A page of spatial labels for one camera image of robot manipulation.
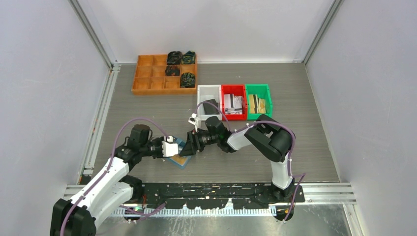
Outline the blue leather card holder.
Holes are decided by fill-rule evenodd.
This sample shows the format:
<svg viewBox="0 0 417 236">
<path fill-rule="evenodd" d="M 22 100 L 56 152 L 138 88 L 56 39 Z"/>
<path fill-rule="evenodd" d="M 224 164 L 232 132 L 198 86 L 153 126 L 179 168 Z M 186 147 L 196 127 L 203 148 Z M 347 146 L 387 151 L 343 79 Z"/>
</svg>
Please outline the blue leather card holder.
<svg viewBox="0 0 417 236">
<path fill-rule="evenodd" d="M 181 138 L 176 137 L 176 136 L 174 136 L 174 141 L 175 141 L 175 143 L 178 144 L 179 152 L 181 152 L 182 149 L 185 147 L 185 144 L 186 144 L 185 141 Z M 171 161 L 176 166 L 178 166 L 180 169 L 184 169 L 185 166 L 188 164 L 189 160 L 191 159 L 191 157 L 192 157 L 191 155 L 179 156 L 177 154 L 173 157 L 169 157 L 168 160 Z"/>
</svg>

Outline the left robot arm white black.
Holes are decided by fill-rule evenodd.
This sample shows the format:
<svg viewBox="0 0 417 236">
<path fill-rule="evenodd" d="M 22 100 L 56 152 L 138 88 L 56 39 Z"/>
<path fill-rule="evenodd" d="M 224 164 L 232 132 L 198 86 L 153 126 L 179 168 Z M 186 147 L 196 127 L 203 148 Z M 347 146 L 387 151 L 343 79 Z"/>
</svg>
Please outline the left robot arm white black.
<svg viewBox="0 0 417 236">
<path fill-rule="evenodd" d="M 149 126 L 136 124 L 99 173 L 70 199 L 53 206 L 50 235 L 94 236 L 103 221 L 125 202 L 144 195 L 142 181 L 129 172 L 143 157 L 165 158 L 178 153 L 173 136 L 150 137 Z"/>
</svg>

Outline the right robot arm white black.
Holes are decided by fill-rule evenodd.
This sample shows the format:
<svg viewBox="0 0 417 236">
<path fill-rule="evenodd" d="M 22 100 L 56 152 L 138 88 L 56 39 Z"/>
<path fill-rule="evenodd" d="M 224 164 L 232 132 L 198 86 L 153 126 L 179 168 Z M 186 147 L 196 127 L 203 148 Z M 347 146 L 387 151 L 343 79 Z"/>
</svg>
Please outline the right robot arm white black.
<svg viewBox="0 0 417 236">
<path fill-rule="evenodd" d="M 195 155 L 207 145 L 216 144 L 223 152 L 233 153 L 252 145 L 271 163 L 271 193 L 279 202 L 287 201 L 295 190 L 290 168 L 294 133 L 266 115 L 244 128 L 231 131 L 218 117 L 205 120 L 206 129 L 195 128 L 187 133 L 180 156 Z"/>
</svg>

